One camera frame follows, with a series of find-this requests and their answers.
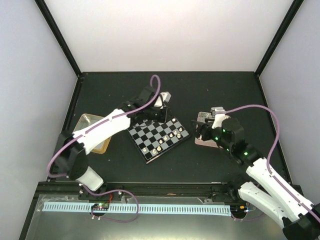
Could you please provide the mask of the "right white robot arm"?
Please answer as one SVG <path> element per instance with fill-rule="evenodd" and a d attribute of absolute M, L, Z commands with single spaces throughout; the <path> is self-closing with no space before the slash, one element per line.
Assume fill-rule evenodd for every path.
<path fill-rule="evenodd" d="M 228 187 L 228 198 L 253 204 L 282 229 L 288 240 L 315 240 L 320 236 L 320 206 L 297 192 L 267 159 L 245 141 L 244 129 L 236 118 L 215 117 L 213 121 L 191 122 L 194 136 L 214 141 L 252 181 L 239 178 Z"/>

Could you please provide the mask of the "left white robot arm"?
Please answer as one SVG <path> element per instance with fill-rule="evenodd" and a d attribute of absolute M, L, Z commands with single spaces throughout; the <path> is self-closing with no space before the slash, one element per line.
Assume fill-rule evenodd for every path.
<path fill-rule="evenodd" d="M 50 164 L 58 167 L 58 173 L 48 173 L 50 178 L 68 177 L 85 185 L 97 200 L 108 192 L 103 178 L 89 165 L 88 154 L 111 138 L 144 120 L 159 120 L 166 116 L 165 104 L 170 101 L 168 91 L 160 92 L 146 86 L 139 96 L 123 102 L 101 120 L 83 129 L 69 133 L 62 131 L 58 137 L 55 153 Z"/>

